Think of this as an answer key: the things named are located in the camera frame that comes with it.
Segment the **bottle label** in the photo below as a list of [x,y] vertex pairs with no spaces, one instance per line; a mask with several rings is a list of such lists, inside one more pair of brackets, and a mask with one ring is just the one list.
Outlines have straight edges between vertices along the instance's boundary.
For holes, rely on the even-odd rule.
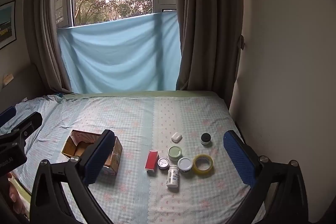
[[166,184],[178,184],[179,183],[179,174],[176,170],[169,170],[168,180]]

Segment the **metal screw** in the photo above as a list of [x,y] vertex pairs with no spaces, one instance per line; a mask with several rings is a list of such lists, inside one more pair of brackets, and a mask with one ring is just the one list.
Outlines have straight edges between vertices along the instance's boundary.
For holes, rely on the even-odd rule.
[[78,161],[79,161],[79,157],[78,157],[78,156],[72,156],[72,157],[70,158],[70,161],[71,161],[71,162],[78,162]]
[[291,160],[291,165],[293,165],[294,167],[297,167],[299,164],[296,160]]
[[268,158],[267,158],[266,156],[260,156],[260,157],[259,157],[259,160],[260,160],[261,162],[268,162]]
[[47,163],[48,163],[48,160],[41,160],[40,165],[41,165],[41,166],[44,166],[44,165],[46,165]]

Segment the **cardboard box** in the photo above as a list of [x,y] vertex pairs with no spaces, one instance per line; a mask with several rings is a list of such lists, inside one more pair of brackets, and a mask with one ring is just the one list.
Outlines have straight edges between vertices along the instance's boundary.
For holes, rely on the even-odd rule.
[[[94,143],[100,134],[84,132],[73,130],[68,137],[63,150],[62,154],[66,156],[68,159],[72,156],[81,156],[84,150]],[[108,156],[103,168],[102,172],[108,175],[116,175],[118,172],[118,167],[120,163],[120,157],[123,147],[118,139],[115,137],[115,145],[113,151],[111,151],[110,155]]]

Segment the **bed frame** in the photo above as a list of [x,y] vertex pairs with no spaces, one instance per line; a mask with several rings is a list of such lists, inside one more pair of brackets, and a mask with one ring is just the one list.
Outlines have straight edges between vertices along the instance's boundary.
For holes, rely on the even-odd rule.
[[14,79],[0,90],[0,113],[10,106],[15,106],[24,98],[28,100],[47,94],[47,90],[41,80],[35,65],[29,65]]

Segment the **bed sheet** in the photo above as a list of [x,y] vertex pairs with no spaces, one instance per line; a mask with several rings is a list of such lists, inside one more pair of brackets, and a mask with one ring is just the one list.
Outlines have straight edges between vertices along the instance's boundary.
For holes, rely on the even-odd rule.
[[[223,148],[224,132],[238,131],[224,101],[217,96],[48,96],[20,103],[16,108],[17,116],[1,133],[33,111],[43,116],[41,128],[27,139],[27,162],[14,171],[29,191],[42,159],[51,163],[67,160],[61,150],[71,130],[115,132],[123,146],[118,174],[101,174],[89,186],[115,224],[225,223],[250,189]],[[206,153],[214,160],[214,171],[208,176],[180,174],[178,190],[165,186],[167,171],[157,170],[151,176],[144,169],[149,150],[158,150],[160,157],[167,157],[170,137],[175,132],[183,135],[178,145],[184,156],[194,158]],[[200,143],[204,132],[212,135],[211,146]],[[74,215],[85,223],[66,184],[64,191]],[[262,206],[255,221],[264,213]]]

